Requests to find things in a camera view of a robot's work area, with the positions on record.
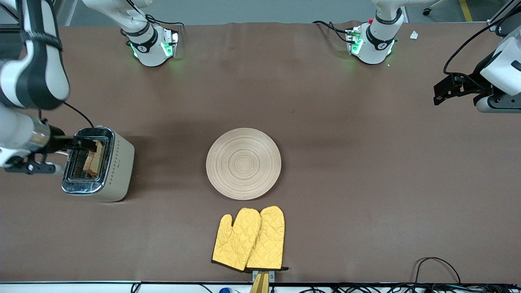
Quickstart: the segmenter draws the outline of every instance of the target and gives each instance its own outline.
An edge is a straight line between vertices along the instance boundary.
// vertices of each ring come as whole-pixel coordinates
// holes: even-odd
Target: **gray floor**
[[[310,23],[346,22],[375,14],[371,1],[361,0],[155,0],[144,12],[164,21],[186,25],[222,25],[230,22]],[[78,1],[71,26],[107,26],[113,23]]]
[[[466,0],[473,21],[485,21],[507,0]],[[408,7],[410,22],[465,21],[459,0],[448,0],[423,15],[426,5]],[[366,21],[375,14],[370,0],[154,0],[144,9],[164,21],[181,21],[186,25],[220,25],[229,22],[310,23],[314,20]],[[82,0],[63,0],[58,11],[58,24],[70,26],[115,26],[106,16],[88,9]],[[0,9],[0,23],[16,23]],[[505,24],[516,27],[521,14]],[[20,39],[14,34],[0,33],[0,59],[12,58],[20,52]]]

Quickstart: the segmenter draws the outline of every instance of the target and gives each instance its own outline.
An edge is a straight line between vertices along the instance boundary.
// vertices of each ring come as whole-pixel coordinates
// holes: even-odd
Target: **wooden plate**
[[[237,200],[258,198],[279,178],[280,152],[269,136],[252,128],[237,128],[219,137],[206,157],[212,185]]]

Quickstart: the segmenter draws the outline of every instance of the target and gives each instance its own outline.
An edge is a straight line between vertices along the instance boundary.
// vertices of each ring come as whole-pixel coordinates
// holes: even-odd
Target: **quilted oven mitt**
[[[215,239],[212,262],[244,271],[261,226],[257,210],[242,208],[235,222],[231,215],[221,218]]]
[[[278,206],[267,207],[260,213],[260,231],[246,267],[249,270],[287,270],[282,267],[284,214]]]

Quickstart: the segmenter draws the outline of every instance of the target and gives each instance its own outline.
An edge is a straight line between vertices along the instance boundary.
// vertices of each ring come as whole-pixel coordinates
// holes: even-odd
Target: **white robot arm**
[[[366,22],[348,32],[348,50],[367,64],[381,63],[391,54],[396,33],[404,20],[402,6],[414,6],[433,0],[371,0],[376,6],[372,23]]]
[[[18,11],[27,51],[22,60],[10,60],[0,68],[0,167],[8,172],[57,173],[58,165],[45,159],[35,162],[34,155],[75,148],[81,142],[17,109],[55,109],[69,97],[52,1],[0,0],[0,3]]]
[[[483,113],[521,113],[521,26],[469,75],[452,73],[434,86],[434,104],[468,94]]]
[[[87,7],[116,22],[130,40],[134,56],[145,66],[159,66],[174,57],[178,33],[151,23],[140,9],[152,0],[83,0]]]

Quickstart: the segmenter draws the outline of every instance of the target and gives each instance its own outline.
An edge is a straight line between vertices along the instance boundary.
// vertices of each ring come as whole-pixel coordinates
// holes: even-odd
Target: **metal bracket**
[[[491,24],[492,24],[492,20],[491,20],[491,19],[487,19],[487,24],[488,24],[488,25],[491,25]],[[490,30],[490,31],[495,31],[496,28],[497,28],[497,26],[491,26],[489,30]]]
[[[258,274],[259,274],[259,271],[252,271],[252,282],[255,282],[255,278],[257,277]],[[275,282],[275,271],[269,271],[268,276],[269,276],[270,283]]]
[[[355,44],[347,43],[349,56],[358,54],[359,48],[362,46],[362,26],[354,27],[350,30],[345,30],[345,39],[355,42]]]

